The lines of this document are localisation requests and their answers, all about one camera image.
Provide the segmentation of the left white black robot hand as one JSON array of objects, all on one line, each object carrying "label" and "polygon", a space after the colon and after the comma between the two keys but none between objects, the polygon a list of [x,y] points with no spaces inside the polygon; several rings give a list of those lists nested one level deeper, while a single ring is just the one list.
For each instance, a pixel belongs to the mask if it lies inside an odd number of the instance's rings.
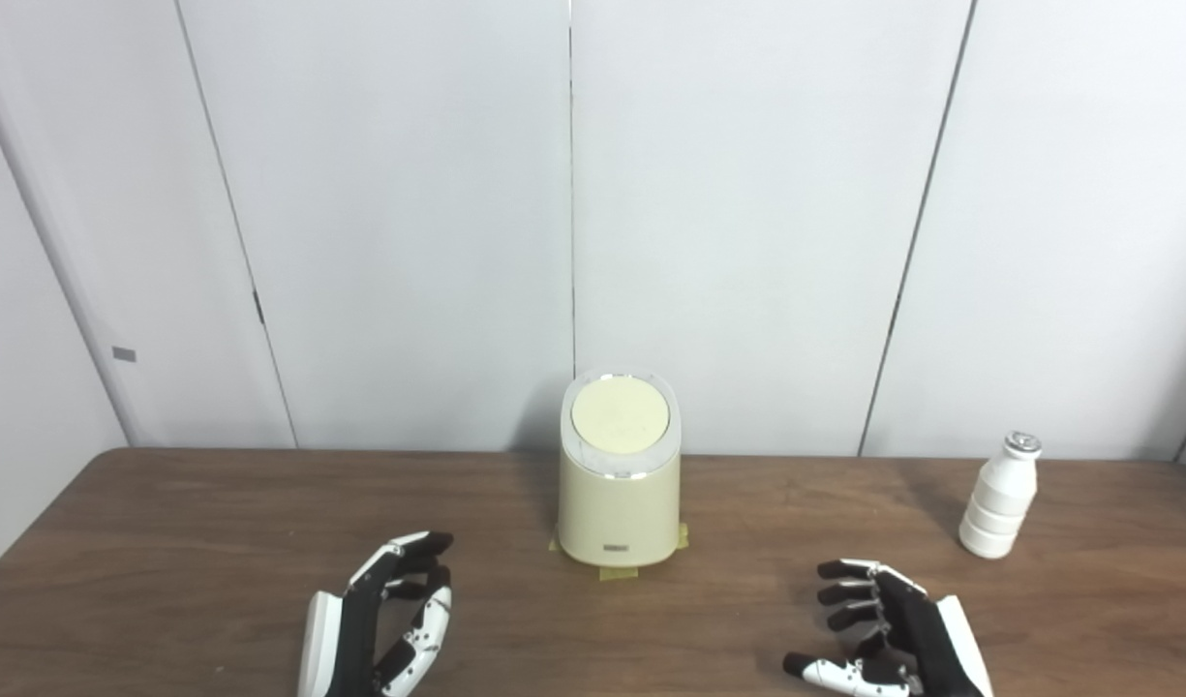
[{"label": "left white black robot hand", "polygon": [[[441,555],[454,535],[425,530],[388,541],[340,595],[314,592],[306,618],[296,693],[412,696],[444,648],[454,605]],[[377,652],[381,605],[416,601],[410,626]]]}]

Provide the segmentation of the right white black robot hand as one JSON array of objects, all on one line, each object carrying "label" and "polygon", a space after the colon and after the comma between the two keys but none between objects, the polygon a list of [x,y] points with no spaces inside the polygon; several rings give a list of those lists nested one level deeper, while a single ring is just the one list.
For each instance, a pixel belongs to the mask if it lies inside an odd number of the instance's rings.
[{"label": "right white black robot hand", "polygon": [[863,625],[849,656],[790,652],[782,669],[792,678],[843,696],[991,696],[981,645],[959,599],[933,599],[892,565],[831,559],[817,568],[829,586],[818,603],[833,609],[833,632]]}]

